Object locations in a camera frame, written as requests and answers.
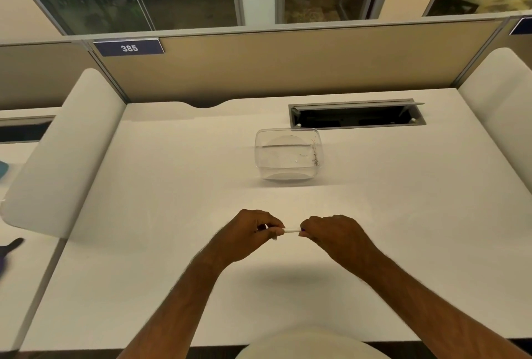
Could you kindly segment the person's right hand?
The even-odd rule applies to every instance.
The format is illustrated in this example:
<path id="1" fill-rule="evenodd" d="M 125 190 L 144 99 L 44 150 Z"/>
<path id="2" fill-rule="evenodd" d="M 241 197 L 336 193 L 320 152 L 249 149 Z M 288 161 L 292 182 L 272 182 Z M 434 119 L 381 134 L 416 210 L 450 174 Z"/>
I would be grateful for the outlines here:
<path id="1" fill-rule="evenodd" d="M 370 265 L 377 262 L 382 252 L 356 220 L 344 215 L 327 218 L 327 236 L 323 240 L 312 241 L 341 267 L 364 279 Z"/>

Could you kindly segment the person's left hand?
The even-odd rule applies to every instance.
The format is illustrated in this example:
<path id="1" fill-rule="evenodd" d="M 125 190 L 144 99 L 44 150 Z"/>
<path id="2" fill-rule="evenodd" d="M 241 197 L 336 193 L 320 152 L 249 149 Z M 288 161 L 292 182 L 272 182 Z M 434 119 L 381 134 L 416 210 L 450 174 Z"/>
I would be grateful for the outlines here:
<path id="1" fill-rule="evenodd" d="M 224 268 L 241 261 L 265 242 L 257 242 L 257 231 L 271 226 L 285 228 L 278 218 L 262 210 L 241 210 L 220 229 L 205 248 Z"/>

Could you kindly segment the person's right forearm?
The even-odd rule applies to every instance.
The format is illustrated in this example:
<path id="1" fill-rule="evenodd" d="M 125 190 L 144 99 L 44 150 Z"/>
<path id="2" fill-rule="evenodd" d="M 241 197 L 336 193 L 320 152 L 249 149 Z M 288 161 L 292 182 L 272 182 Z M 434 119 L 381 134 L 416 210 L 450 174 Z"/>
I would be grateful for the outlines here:
<path id="1" fill-rule="evenodd" d="M 532 359 L 518 346 L 435 294 L 377 248 L 355 253 L 365 281 L 437 359 Z"/>

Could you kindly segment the person's left forearm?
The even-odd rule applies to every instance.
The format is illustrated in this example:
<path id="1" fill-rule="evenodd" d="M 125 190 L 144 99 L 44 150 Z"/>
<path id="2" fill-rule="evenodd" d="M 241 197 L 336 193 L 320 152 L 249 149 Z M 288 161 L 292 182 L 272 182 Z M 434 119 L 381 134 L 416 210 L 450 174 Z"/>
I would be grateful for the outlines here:
<path id="1" fill-rule="evenodd" d="M 213 243 L 190 262 L 117 359 L 185 359 L 211 292 L 228 266 Z"/>

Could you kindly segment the clear plastic container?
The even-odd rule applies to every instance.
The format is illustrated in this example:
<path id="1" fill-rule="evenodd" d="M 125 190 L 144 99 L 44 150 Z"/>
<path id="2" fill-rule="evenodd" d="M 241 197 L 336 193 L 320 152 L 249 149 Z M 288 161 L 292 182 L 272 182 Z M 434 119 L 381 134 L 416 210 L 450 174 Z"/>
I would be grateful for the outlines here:
<path id="1" fill-rule="evenodd" d="M 323 144 L 314 128 L 267 128 L 255 136 L 255 165 L 268 181 L 304 181 L 324 163 Z"/>

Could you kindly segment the person's light-coloured clothing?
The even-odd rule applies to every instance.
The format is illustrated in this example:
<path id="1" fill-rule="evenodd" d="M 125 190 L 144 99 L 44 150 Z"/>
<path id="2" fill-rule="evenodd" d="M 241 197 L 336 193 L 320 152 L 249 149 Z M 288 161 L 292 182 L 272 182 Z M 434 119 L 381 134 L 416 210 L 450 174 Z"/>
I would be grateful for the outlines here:
<path id="1" fill-rule="evenodd" d="M 391 359 L 369 344 L 319 327 L 302 327 L 250 343 L 235 359 Z"/>

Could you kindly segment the beige desk partition panel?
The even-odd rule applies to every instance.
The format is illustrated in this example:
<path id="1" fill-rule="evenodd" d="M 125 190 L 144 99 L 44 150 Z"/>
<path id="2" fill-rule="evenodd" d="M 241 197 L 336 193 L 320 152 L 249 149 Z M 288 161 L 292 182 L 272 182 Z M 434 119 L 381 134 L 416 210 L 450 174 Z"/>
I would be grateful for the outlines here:
<path id="1" fill-rule="evenodd" d="M 97 70 L 120 98 L 129 98 L 84 40 L 0 42 L 0 110 L 59 107 L 88 68 Z"/>
<path id="2" fill-rule="evenodd" d="M 504 18 L 159 37 L 164 54 L 103 57 L 132 103 L 450 87 Z"/>

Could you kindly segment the white rounded side divider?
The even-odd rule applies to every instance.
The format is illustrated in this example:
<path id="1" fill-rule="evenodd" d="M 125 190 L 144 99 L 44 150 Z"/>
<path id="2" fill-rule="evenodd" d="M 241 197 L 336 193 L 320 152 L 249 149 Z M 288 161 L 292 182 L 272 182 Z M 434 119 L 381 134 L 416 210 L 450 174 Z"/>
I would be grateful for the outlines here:
<path id="1" fill-rule="evenodd" d="M 498 48 L 457 90 L 532 193 L 532 69 Z"/>
<path id="2" fill-rule="evenodd" d="M 0 202 L 2 220 L 68 238 L 125 108 L 103 75 L 86 69 Z"/>

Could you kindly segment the blue desk number plate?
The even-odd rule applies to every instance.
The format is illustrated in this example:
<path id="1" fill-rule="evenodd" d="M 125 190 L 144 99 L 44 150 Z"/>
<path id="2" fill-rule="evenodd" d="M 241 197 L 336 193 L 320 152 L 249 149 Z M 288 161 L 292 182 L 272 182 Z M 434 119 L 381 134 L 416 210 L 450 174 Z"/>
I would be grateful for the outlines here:
<path id="1" fill-rule="evenodd" d="M 93 43 L 103 57 L 164 54 L 159 38 L 101 40 Z"/>
<path id="2" fill-rule="evenodd" d="M 512 28 L 509 35 L 532 35 L 532 17 L 521 18 Z"/>

